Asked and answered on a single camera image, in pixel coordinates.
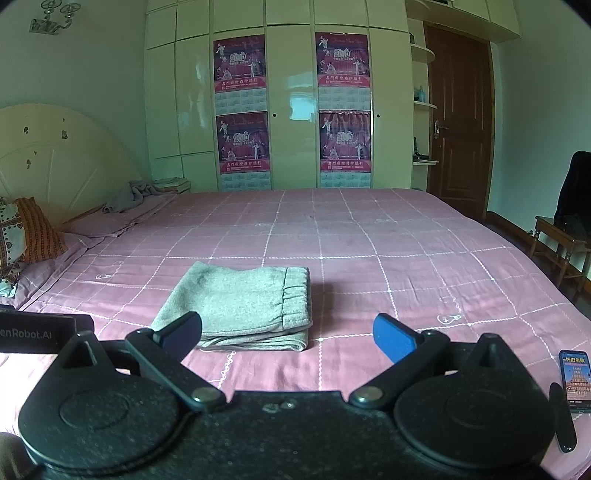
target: wooden door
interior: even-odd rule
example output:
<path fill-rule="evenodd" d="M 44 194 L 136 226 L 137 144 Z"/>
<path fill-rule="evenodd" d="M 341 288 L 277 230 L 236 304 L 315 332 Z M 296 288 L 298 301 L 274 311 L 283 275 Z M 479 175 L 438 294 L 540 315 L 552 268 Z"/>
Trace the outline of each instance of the wooden door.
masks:
<path fill-rule="evenodd" d="M 427 191 L 462 214 L 481 219 L 486 213 L 491 177 L 492 81 L 487 43 L 431 25 L 425 26 L 431 102 L 438 109 L 431 132 Z"/>

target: gray blanket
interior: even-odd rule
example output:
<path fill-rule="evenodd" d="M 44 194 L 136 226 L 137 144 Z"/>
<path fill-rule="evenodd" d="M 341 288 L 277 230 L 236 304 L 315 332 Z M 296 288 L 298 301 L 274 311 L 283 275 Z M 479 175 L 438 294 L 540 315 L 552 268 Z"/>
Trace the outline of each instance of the gray blanket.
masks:
<path fill-rule="evenodd" d="M 151 328 L 160 330 L 187 312 L 198 312 L 203 321 L 200 348 L 301 352 L 312 325 L 310 273 L 304 267 L 241 271 L 197 262 Z"/>
<path fill-rule="evenodd" d="M 150 195 L 162 195 L 163 191 L 157 186 L 143 180 L 131 180 L 123 187 L 110 202 L 103 207 L 103 213 L 121 213 L 130 210 L 144 201 Z"/>

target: wall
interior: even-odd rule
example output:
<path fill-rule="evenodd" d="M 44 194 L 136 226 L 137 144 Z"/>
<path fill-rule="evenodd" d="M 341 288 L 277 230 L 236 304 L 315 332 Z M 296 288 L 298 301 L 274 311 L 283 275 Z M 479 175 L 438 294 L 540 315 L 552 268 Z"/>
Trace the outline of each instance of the wall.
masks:
<path fill-rule="evenodd" d="M 591 150 L 591 29 L 563 2 L 516 0 L 522 39 L 501 44 L 503 124 L 489 210 L 524 230 L 553 216 L 577 150 Z"/>
<path fill-rule="evenodd" d="M 16 0 L 0 15 L 0 108 L 49 103 L 102 124 L 150 177 L 144 110 L 147 0 L 78 0 L 57 36 L 29 33 L 40 1 Z M 63 14 L 54 13 L 53 20 Z"/>

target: patterned pillowcase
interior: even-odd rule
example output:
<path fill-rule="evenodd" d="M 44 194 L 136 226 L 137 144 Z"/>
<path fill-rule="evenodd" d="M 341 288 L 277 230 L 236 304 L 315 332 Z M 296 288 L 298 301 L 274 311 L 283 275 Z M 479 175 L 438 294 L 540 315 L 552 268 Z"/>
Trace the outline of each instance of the patterned pillowcase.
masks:
<path fill-rule="evenodd" d="M 23 262 L 16 262 L 0 268 L 0 297 L 14 298 L 17 292 L 18 277 L 25 267 Z"/>
<path fill-rule="evenodd" d="M 53 229 L 34 198 L 20 198 L 14 202 L 18 207 L 25 230 L 26 250 L 22 256 L 25 263 L 51 260 L 66 252 L 60 237 Z"/>
<path fill-rule="evenodd" d="M 0 197 L 0 297 L 13 298 L 25 265 L 17 262 L 26 249 L 25 229 L 18 208 Z"/>
<path fill-rule="evenodd" d="M 26 247 L 25 228 L 16 204 L 0 206 L 0 269 L 18 261 Z"/>

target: screw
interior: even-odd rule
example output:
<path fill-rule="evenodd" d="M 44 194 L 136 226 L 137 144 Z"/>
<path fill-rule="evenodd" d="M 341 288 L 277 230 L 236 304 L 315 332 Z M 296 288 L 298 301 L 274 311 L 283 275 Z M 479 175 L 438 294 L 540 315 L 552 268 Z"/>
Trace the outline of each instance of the screw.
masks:
<path fill-rule="evenodd" d="M 295 400 L 287 400 L 281 404 L 281 408 L 284 410 L 293 410 L 297 406 L 297 402 Z"/>
<path fill-rule="evenodd" d="M 360 387 L 353 392 L 353 398 L 359 403 L 370 403 L 383 396 L 384 392 L 378 387 Z"/>
<path fill-rule="evenodd" d="M 220 397 L 220 391 L 213 387 L 199 387 L 191 393 L 193 400 L 199 403 L 211 403 Z"/>

